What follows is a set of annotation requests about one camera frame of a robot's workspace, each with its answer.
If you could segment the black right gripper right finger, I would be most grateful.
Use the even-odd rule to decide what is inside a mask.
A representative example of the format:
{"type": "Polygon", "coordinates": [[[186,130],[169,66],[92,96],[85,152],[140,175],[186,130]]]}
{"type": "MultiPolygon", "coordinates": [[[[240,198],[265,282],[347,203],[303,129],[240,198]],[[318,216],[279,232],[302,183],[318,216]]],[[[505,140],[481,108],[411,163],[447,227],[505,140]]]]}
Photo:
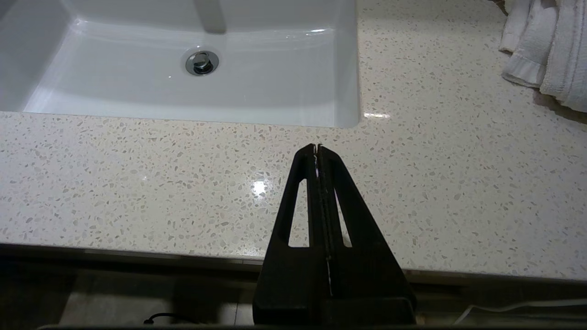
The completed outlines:
{"type": "Polygon", "coordinates": [[[341,157],[319,147],[327,262],[335,298],[413,299],[414,293],[341,157]]]}

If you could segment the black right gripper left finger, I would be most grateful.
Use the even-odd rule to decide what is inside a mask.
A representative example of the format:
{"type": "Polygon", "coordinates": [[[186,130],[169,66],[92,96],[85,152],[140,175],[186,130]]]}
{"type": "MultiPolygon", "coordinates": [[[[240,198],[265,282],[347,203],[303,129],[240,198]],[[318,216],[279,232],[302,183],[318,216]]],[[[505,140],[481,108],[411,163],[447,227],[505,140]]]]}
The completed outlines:
{"type": "Polygon", "coordinates": [[[286,299],[332,298],[331,212],[322,158],[320,144],[308,144],[295,153],[259,277],[260,289],[280,289],[286,299]],[[289,239],[301,182],[306,182],[309,246],[292,247],[289,239]]]}

